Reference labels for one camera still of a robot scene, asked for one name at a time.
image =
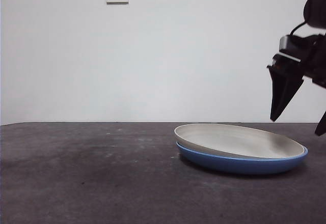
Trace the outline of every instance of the gray table surface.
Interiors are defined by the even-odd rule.
[[[326,223],[326,136],[309,123],[232,123],[309,149],[272,176],[206,170],[179,155],[186,123],[1,127],[2,223]]]

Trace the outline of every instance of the robotic arm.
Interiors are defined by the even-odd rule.
[[[280,40],[279,53],[274,55],[273,64],[268,66],[273,82],[273,100],[270,119],[275,121],[291,101],[303,83],[303,76],[326,88],[326,37],[312,35],[295,36],[293,33],[308,24],[326,29],[326,0],[308,0],[304,7],[305,21]],[[326,133],[326,113],[320,120],[315,134]]]

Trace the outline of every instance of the black cable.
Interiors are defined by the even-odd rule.
[[[299,29],[301,26],[305,25],[309,18],[310,18],[310,12],[311,12],[311,7],[312,7],[312,0],[308,0],[308,14],[307,14],[307,18],[304,22],[302,22],[301,24],[299,24],[298,26],[296,26],[290,33],[290,36],[293,36],[294,32]]]

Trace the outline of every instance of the stacked plates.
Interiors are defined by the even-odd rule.
[[[180,153],[201,166],[237,174],[288,171],[308,154],[285,136],[222,124],[189,124],[174,130]]]

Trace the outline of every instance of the blue plate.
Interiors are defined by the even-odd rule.
[[[221,172],[245,175],[267,175],[286,172],[301,163],[308,154],[308,149],[304,147],[304,153],[295,157],[280,159],[231,158],[187,149],[178,142],[177,146],[181,155],[193,163]]]

